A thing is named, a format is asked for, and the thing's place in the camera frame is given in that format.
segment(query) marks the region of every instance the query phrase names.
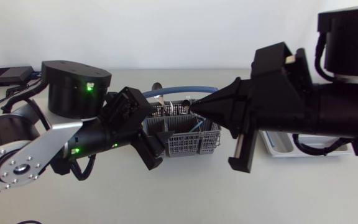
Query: black cylindrical motor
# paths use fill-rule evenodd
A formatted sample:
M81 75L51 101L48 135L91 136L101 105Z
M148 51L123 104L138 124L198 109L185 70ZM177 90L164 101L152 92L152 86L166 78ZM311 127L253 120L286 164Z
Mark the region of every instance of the black cylindrical motor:
M136 131L116 134L108 123L99 116L85 121L83 126L67 142L63 155L69 161L126 146L136 137Z
M103 69L63 60L42 63L49 83L48 109L65 118L99 115L111 74Z
M316 85L302 113L258 113L259 128L299 134L358 138L358 84Z
M335 74L358 76L358 7L319 14L318 31L326 35L324 67Z

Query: gray plastic basket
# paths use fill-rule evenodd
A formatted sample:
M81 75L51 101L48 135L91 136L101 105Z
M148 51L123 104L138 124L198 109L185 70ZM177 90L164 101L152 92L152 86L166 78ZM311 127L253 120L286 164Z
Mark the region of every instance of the gray plastic basket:
M200 138L201 138L201 146L198 153L201 155L212 154L216 146L220 145L221 127L216 123L212 123L210 131L202 131Z
M154 135L161 131L175 131L167 142L169 157L192 156L198 152L200 133L189 131L197 124L192 115L147 118L143 129L147 135Z
M158 111L153 117L144 121L143 129L147 135L154 135L161 131L175 131L175 134L167 141L167 151L161 155L169 157L192 156L198 154L212 154L220 144L221 127L210 120L205 120L199 128L189 131L200 121L194 115L188 114L188 110L181 106L182 101L165 102L167 111L171 116L163 116L160 103L151 103Z
M189 99L188 101L190 101L190 103L196 101L195 99ZM175 100L175 101L166 101L165 103L165 108L167 109L167 111L169 111L170 116L178 116L181 114L188 114L189 111L184 109L184 107L181 106L181 103L183 102L183 100ZM162 105L160 103L150 103L150 105L152 105L154 108L157 109L157 112L154 112L152 114L152 117L162 117L165 116L164 114L162 114L161 109L162 109Z

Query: white wall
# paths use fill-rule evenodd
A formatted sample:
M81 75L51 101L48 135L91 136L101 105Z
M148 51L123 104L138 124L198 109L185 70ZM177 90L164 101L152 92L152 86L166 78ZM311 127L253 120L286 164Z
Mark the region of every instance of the white wall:
M358 0L0 0L0 67L249 68L285 41L314 55L317 13Z

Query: black cable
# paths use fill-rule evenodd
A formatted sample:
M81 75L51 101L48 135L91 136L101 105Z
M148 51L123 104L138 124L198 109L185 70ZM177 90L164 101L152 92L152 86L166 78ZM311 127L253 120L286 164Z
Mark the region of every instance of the black cable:
M30 99L24 99L24 101L26 101L31 108L34 110L34 112L37 114L37 116L39 117L39 119L41 120L45 130L49 130L50 126L48 124L48 121L45 119L45 116L42 114L40 108L38 107L37 104L34 103L34 101L30 100Z
M35 83L33 83L33 84L31 84L31 85L26 86L26 87L25 87L24 89L22 89L21 91L18 91L18 92L14 93L14 94L12 94L12 95L10 95L10 96L7 96L7 97L5 97L5 98L0 99L0 103L2 103L3 101L9 99L10 97L12 97L12 96L14 96L14 95L17 95L17 94L19 94L19 93L21 93L21 92L23 92L23 91L29 89L29 88L32 87L32 86L35 86L35 85L38 84L40 81L41 81L41 79L40 79L40 80L37 80Z
M44 80L44 79L41 79L41 83L37 87L35 87L35 88L25 92L25 93L22 93L22 94L20 94L18 96L14 96L11 99L9 99L9 101L5 104L5 106L3 106L1 108L1 110L3 111L2 113L10 113L11 110L12 110L12 107L13 107L13 105L15 103L17 103L19 101L22 101L22 100L25 100L25 99L28 99L28 98L40 93L47 86L48 86L47 81Z
M19 222L18 224L28 224L28 223L32 223L32 224L42 224L38 221L35 220L27 220L27 221L23 221L23 222Z
M332 145L322 148L322 149L318 149L315 147L311 147L311 146L307 146L305 144L303 144L302 142L299 141L299 134L292 134L292 138L293 138L293 142L295 143L295 145L297 146L297 148L309 155L312 156L327 156L328 153L331 153L333 151L335 151L337 148L352 142L352 139L348 139L348 138L339 138L336 142L334 142Z
M9 88L6 90L5 97L12 96L15 92L22 91L22 90L26 89L27 87L28 87L28 85L21 85L21 86Z
M321 64L320 64L321 57L323 56L323 52L324 52L324 46L326 45L326 41L327 41L326 34L320 34L316 46L316 58L314 60L314 67L316 68L316 71L320 74L321 77L323 77L325 80L329 82L333 82L336 81L336 78L327 75L321 68Z
M77 160L71 161L70 169L73 172L74 176L78 180L86 180L92 172L94 160L96 159L96 154L89 156L88 165L86 165L86 168L83 173L81 173L80 165L78 165Z

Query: robotic arm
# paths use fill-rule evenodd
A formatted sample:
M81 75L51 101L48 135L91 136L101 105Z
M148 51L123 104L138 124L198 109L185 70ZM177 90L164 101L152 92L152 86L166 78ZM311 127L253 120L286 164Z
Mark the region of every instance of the robotic arm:
M293 140L300 150L326 155L352 143L358 156L358 7L319 14L320 38L314 63L329 84L311 82L305 51L295 55L285 43L255 53L250 80L237 78L231 85L193 104L195 113L212 119L239 137L235 170L250 172L257 130L297 133ZM325 67L320 67L326 47ZM308 147L298 134L342 137L324 149Z
M330 83L313 84L305 51L293 55L284 43L255 53L250 80L232 84L190 106L193 112L230 130L238 138L235 170L250 172L258 130L285 131L305 153L326 155L351 142L358 155L358 8L319 15L320 38L315 67ZM320 59L326 48L325 74ZM12 97L0 116L0 191L29 184L48 165L64 175L85 180L95 154L131 144L148 169L157 167L165 142L173 133L147 136L141 122L153 112L139 90L107 93L111 74L75 62L42 64L39 86ZM30 100L49 85L48 106ZM27 104L11 113L18 101ZM41 120L46 132L34 124ZM324 149L308 147L298 134L341 137ZM89 157L84 172L76 159Z
M136 148L148 169L162 162L158 156L173 132L147 136L141 122L153 107L133 88L106 93L110 79L107 71L80 63L42 63L41 84L2 107L0 191L37 180L48 165L58 174L72 171L78 180L85 180L95 154L128 144ZM29 97L47 85L48 107L40 109ZM20 100L27 104L11 113L12 105ZM46 129L41 135L34 126L39 119ZM89 163L82 173L76 159L86 156Z

